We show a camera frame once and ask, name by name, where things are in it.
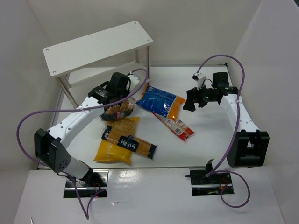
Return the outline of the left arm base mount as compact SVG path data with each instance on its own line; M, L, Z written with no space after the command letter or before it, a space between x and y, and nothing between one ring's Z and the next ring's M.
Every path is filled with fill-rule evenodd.
M81 198L90 198L96 194L95 197L106 198L108 174L107 169L95 169L88 183L75 179L79 196ZM74 184L69 178L66 179L63 198L77 198Z

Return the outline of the fusilli bag with dark label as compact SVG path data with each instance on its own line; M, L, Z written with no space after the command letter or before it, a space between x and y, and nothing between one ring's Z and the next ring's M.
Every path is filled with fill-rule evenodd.
M131 97L120 104L109 107L100 116L103 121L115 121L129 116L136 104L136 100Z

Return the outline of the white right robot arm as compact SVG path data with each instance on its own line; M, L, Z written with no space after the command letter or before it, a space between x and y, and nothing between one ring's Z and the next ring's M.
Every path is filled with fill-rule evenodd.
M193 74L197 86L188 90L184 110L195 111L203 108L209 102L217 102L226 113L234 129L227 151L215 166L206 164L206 176L215 173L220 164L227 160L231 168L253 168L264 165L270 137L266 131L261 131L249 116L240 96L240 89L231 86L226 72L212 75L212 86L207 88L206 76Z

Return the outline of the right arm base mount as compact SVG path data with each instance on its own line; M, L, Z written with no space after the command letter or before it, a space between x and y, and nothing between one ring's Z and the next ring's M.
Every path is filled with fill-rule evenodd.
M212 196L223 194L234 194L232 179L229 173L217 173L210 177L205 177L204 169L189 169L189 174L185 177L191 182L193 196Z

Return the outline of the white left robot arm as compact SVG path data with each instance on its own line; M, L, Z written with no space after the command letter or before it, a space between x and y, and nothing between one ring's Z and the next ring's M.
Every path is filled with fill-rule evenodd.
M122 119L131 113L127 97L131 88L131 75L115 72L110 81L93 88L77 112L68 115L59 124L47 131L39 129L34 135L35 156L55 173L64 172L73 178L88 183L93 169L72 157L67 148L72 140L94 119L103 121Z

